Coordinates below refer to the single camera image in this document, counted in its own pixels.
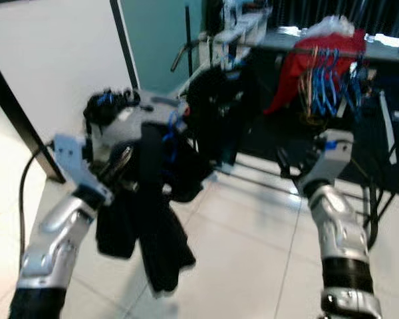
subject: red cloth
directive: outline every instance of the red cloth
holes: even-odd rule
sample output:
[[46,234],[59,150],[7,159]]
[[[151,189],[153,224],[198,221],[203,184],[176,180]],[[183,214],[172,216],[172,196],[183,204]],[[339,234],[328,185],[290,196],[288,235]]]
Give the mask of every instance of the red cloth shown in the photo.
[[[364,53],[365,52],[365,32],[356,30],[353,37],[345,37],[338,33],[333,33],[325,37],[312,37],[301,40],[295,44],[295,48],[313,49],[338,49],[344,52]],[[286,103],[290,103],[298,94],[299,76],[310,67],[312,60],[311,54],[290,53],[285,59],[279,77],[278,91],[273,98],[270,107],[263,111],[264,115],[272,114],[282,108]],[[339,75],[346,72],[355,58],[339,58],[335,70]]]

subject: hanging clothes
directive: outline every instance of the hanging clothes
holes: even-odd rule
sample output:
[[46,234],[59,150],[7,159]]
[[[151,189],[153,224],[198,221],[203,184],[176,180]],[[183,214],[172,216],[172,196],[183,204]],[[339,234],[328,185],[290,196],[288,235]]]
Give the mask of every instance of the hanging clothes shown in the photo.
[[[338,49],[343,52],[363,53],[365,52],[364,31],[356,30],[353,37],[345,37],[333,33],[325,37],[312,37],[299,41],[296,43],[295,48],[300,49]],[[298,94],[298,81],[299,77],[310,65],[310,54],[290,53],[284,61],[284,65],[279,77],[278,91],[273,98],[270,107],[263,111],[264,115],[270,115],[285,104],[290,103]],[[340,76],[345,73],[354,58],[340,57],[337,64],[334,66],[334,71]]]
[[232,71],[210,68],[190,84],[188,128],[201,155],[233,164],[245,125],[259,113],[257,78],[249,64]]
[[[112,205],[99,211],[96,228],[99,252],[112,257],[130,258],[139,240],[145,271],[155,292],[173,291],[179,272],[196,262],[170,200],[192,200],[201,191],[201,181],[212,172],[208,162],[179,134],[174,144],[177,156],[170,163],[168,155],[174,150],[163,143],[166,133],[165,126],[142,124],[140,141],[121,143],[113,149],[111,163],[127,146],[134,148],[123,182],[136,187],[116,191]],[[170,193],[163,193],[165,183],[172,188]]]

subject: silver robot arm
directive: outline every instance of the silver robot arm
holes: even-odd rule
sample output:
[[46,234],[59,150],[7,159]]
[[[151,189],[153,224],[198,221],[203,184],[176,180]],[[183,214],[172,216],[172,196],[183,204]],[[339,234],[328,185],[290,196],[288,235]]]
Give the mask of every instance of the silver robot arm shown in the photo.
[[[81,242],[99,208],[112,202],[112,192],[88,169],[91,150],[86,140],[56,136],[54,144],[56,161],[78,188],[35,230],[23,257],[10,318],[59,318]],[[116,173],[118,164],[128,163],[131,153],[123,153],[111,174]]]
[[315,164],[295,180],[319,232],[324,289],[321,318],[381,319],[374,295],[367,236],[334,179],[350,161],[351,133],[327,130],[317,138]]

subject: white tile floor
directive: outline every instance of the white tile floor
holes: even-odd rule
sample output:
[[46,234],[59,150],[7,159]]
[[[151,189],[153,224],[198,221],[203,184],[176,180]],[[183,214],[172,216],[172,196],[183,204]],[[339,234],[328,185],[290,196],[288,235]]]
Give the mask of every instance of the white tile floor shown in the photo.
[[[278,177],[244,167],[234,172],[293,190]],[[222,174],[205,184],[192,203],[173,205],[197,258],[197,265],[181,274],[175,293],[151,293],[138,248],[129,261],[100,256],[93,225],[80,250],[62,318],[316,318],[321,264],[305,200]],[[47,182],[38,216],[69,190]],[[351,202],[362,209],[359,201]],[[0,214],[0,319],[6,318],[17,276],[17,229],[8,222],[15,214],[12,205]],[[399,318],[399,197],[381,223],[371,259],[385,318]]]
[[[19,180],[31,153],[0,109],[0,313],[8,306],[18,272],[19,219],[17,210]],[[46,175],[34,162],[25,184],[27,239],[35,220]]]

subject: black cloth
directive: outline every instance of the black cloth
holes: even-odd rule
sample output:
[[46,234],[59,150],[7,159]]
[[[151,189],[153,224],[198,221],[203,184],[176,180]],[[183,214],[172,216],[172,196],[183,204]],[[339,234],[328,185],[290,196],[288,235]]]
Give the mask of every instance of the black cloth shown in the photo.
[[[98,250],[105,255],[127,259],[139,239],[145,271],[155,292],[173,291],[180,270],[196,262],[169,202],[179,197],[193,199],[201,190],[201,181],[212,172],[207,161],[179,134],[175,136],[178,142],[172,144],[177,146],[176,160],[169,162],[168,154],[173,150],[163,143],[165,134],[163,126],[142,125],[142,139],[130,144],[134,154],[124,174],[126,181],[138,183],[138,189],[120,189],[112,205],[100,210],[96,228]],[[110,161],[128,145],[116,146]],[[172,192],[164,195],[167,181]]]
[[217,66],[190,84],[188,128],[201,155],[233,164],[245,125],[259,113],[256,77],[249,65],[229,72]]
[[207,0],[205,8],[205,29],[208,35],[216,35],[223,30],[221,10],[223,0]]

